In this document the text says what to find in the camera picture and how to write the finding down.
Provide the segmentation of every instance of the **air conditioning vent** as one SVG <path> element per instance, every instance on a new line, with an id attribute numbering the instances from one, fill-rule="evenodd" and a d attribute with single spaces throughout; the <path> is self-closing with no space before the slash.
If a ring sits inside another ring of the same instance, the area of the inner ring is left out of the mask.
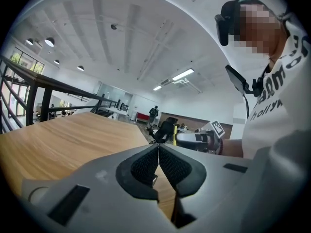
<path id="1" fill-rule="evenodd" d="M 165 81 L 163 81 L 161 83 L 161 86 L 166 86 L 166 85 L 168 85 L 168 84 L 170 84 L 172 82 L 173 82 L 173 80 L 171 78 L 168 78 L 168 79 L 166 79 Z"/>

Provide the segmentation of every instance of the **white t-shirt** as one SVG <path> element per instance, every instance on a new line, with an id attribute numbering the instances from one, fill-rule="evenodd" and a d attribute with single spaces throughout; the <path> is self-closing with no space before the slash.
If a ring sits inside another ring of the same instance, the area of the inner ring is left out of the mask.
<path id="1" fill-rule="evenodd" d="M 307 33 L 291 22 L 285 25 L 290 36 L 281 57 L 265 75 L 263 92 L 244 128 L 244 158 L 253 159 L 258 149 L 310 126 L 311 42 Z"/>

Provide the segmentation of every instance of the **neck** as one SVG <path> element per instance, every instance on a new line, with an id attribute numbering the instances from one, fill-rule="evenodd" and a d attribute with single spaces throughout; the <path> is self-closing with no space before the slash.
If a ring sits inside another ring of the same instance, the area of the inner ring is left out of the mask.
<path id="1" fill-rule="evenodd" d="M 276 47 L 274 51 L 272 51 L 271 54 L 269 54 L 270 60 L 272 60 L 273 63 L 275 63 L 279 57 L 281 57 L 281 54 L 283 53 L 285 43 L 287 40 L 287 33 L 284 29 L 283 24 L 281 24 L 281 29 L 280 29 L 280 35 L 276 44 Z"/>

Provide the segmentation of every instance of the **wooden wall panel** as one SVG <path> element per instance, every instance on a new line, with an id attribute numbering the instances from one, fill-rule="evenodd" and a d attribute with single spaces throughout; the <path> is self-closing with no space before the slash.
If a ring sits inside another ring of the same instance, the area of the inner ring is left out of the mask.
<path id="1" fill-rule="evenodd" d="M 168 114 L 168 113 L 163 113 L 161 114 L 159 126 L 163 121 L 165 121 L 168 117 L 174 117 L 178 119 L 178 124 L 184 123 L 189 130 L 194 131 L 197 128 L 201 128 L 210 121 L 206 120 L 201 120 L 201 119 L 196 119 L 192 117 L 187 117 L 187 116 L 179 116 L 179 115 L 174 115 L 174 114 Z M 232 125 L 231 124 L 225 124 L 225 123 L 220 123 L 222 128 L 225 131 L 225 134 L 223 135 L 222 139 L 229 139 L 232 131 Z"/>

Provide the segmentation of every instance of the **wooden tabletop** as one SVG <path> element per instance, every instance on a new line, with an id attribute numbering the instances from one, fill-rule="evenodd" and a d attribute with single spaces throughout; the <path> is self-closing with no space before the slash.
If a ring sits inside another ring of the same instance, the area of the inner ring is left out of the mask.
<path id="1" fill-rule="evenodd" d="M 23 178 L 62 179 L 93 159 L 145 145 L 136 125 L 86 112 L 0 135 L 0 161 L 12 191 L 21 195 Z M 160 167 L 155 173 L 159 207 L 171 218 L 175 191 Z"/>

